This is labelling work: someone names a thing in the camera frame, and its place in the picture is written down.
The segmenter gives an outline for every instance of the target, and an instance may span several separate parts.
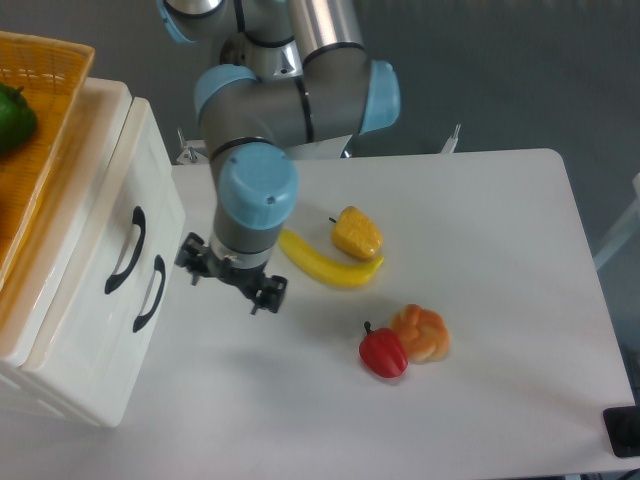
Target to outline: blue joint cap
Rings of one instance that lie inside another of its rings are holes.
[[[255,74],[247,67],[226,63],[224,65],[213,67],[202,74],[196,83],[193,95],[196,106],[196,120],[198,124],[200,124],[200,113],[207,101],[213,97],[218,90],[238,80],[258,81]]]
[[[400,86],[393,67],[384,61],[371,62],[367,106],[360,133],[386,128],[400,116]]]
[[[164,23],[167,32],[169,32],[169,35],[171,35],[171,38],[173,38],[174,42],[195,43],[193,40],[189,40],[187,37],[185,37],[182,32],[178,30],[176,24],[173,23],[173,18],[171,18],[171,15],[169,15],[169,12],[167,12],[167,8],[164,6],[164,0],[156,0],[156,6],[158,7],[160,18],[162,18],[162,22]]]
[[[227,213],[252,230],[283,223],[296,204],[298,172],[278,147],[256,142],[236,148],[218,179],[218,198]]]

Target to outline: toy bell pepper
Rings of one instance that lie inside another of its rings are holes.
[[[449,351],[451,338],[440,315],[410,304],[398,312],[389,325],[414,363],[442,359]]]
[[[22,89],[0,83],[0,153],[27,141],[36,130],[36,114],[22,96]]]
[[[360,358],[376,375],[399,377],[407,369],[408,360],[398,336],[389,328],[371,330],[365,322],[367,336],[360,342]]]
[[[331,241],[340,250],[359,260],[369,260],[382,246],[383,238],[378,227],[369,218],[350,206],[340,214],[331,232]]]

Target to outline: green pepper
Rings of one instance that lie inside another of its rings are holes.
[[[22,90],[0,83],[0,153],[27,141],[38,125]]]

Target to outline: red bell pepper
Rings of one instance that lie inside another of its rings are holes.
[[[409,360],[400,339],[390,328],[371,330],[365,322],[367,336],[360,342],[360,358],[376,375],[396,378],[407,369]]]

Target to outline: white tabletop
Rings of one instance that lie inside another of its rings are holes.
[[[489,479],[625,470],[602,410],[631,405],[561,158],[548,150],[298,162],[288,227],[327,254],[347,205],[385,236],[372,284],[335,291],[278,249],[280,313],[174,272],[115,430],[0,413],[2,478]],[[208,237],[207,166],[176,167]],[[362,324],[406,303],[452,349],[399,382],[363,369]]]

